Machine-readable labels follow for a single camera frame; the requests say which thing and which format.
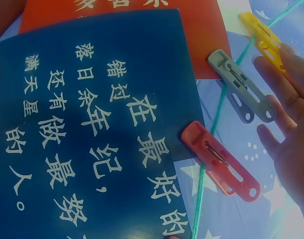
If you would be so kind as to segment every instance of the hand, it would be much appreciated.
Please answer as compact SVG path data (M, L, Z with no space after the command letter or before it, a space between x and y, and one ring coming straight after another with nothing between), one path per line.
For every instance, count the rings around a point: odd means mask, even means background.
M281 59L286 77L264 57L257 57L254 65L280 101L268 96L276 109L275 122L285 140L279 143L263 124L258 126L257 132L274 161L281 184L304 215L304 59L284 44Z

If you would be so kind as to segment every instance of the green rope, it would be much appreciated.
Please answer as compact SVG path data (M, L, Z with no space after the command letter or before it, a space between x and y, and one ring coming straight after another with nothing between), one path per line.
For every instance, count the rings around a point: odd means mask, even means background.
M301 5L304 2L304 0L299 0L296 4L294 4L292 7L286 9L283 13L281 13L276 19L274 19L269 25L268 27L273 26L274 24L276 24L280 19L282 19L283 17L285 17L289 12L291 12L293 9L295 9L296 7L298 7L299 5ZM247 45L247 47L244 49L244 51L240 54L239 58L236 60L236 64L240 65L243 60L245 59L246 55L248 54L250 48L254 45L255 43L255 37L252 37L249 44ZM216 129L218 127L218 123L220 120L220 115L221 115L221 110L222 110L222 106L223 106L223 102L226 98L226 94L227 94L227 90L228 87L226 84L224 84L222 90L221 90L221 94L220 94L220 99L219 99L219 103L218 103L218 107L217 107L217 112L212 124L212 128L210 130L210 133L212 135L215 134ZM199 225L200 225L200 220L201 220L201 213L202 213L202 204L203 204L203 184L204 184L204 175L205 175L205 166L204 164L201 165L200 168L200 178L199 178L199 184L198 184L198 194L197 194L197 200L196 200L196 209L195 209L195 217L194 217L194 224L193 224L193 230L192 230L192 239L196 239L197 235L198 235L198 229L199 229Z

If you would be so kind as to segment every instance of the yellow clothespin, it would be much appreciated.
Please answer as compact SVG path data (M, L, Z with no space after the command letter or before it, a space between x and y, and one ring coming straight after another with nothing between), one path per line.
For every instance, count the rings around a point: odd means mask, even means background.
M280 57L280 39L251 12L242 13L240 20L250 35L256 37L256 48L284 74L286 70L283 67Z

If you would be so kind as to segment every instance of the blue poster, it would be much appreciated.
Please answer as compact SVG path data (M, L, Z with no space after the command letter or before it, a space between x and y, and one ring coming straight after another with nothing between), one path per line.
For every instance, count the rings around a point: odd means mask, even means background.
M0 239L191 234L173 161L203 121L178 10L0 42Z

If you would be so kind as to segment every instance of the fingernail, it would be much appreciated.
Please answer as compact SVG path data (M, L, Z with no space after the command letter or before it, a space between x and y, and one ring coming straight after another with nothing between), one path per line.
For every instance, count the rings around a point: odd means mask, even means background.
M294 48L292 48L291 46L285 44L285 43L281 43L280 45L280 50L288 55L296 55L296 51L294 50Z
M256 55L254 55L254 56L252 57L252 59L251 59L252 64L255 64L255 60L256 60L256 58L259 57L259 56L261 56L261 55L256 54Z

